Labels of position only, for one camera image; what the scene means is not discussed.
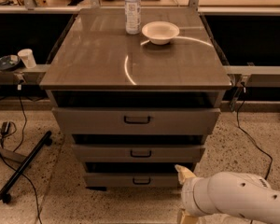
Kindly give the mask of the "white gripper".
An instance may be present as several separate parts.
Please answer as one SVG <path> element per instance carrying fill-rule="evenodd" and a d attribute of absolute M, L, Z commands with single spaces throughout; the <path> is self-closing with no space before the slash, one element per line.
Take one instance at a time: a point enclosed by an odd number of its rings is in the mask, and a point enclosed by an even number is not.
<path fill-rule="evenodd" d="M 218 213 L 208 191 L 209 178 L 196 177 L 187 167 L 176 164 L 181 199 L 185 209 L 179 209 L 177 224 L 197 224 L 198 218 Z"/>

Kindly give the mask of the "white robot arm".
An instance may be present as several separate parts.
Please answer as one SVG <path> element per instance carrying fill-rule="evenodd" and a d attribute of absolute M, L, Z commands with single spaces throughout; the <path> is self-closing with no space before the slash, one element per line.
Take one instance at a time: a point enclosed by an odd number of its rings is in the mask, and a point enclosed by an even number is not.
<path fill-rule="evenodd" d="M 175 169 L 182 185 L 181 201 L 190 216 L 226 214 L 280 224 L 280 191 L 261 176 L 220 172 L 198 177 L 185 166 L 176 164 Z"/>

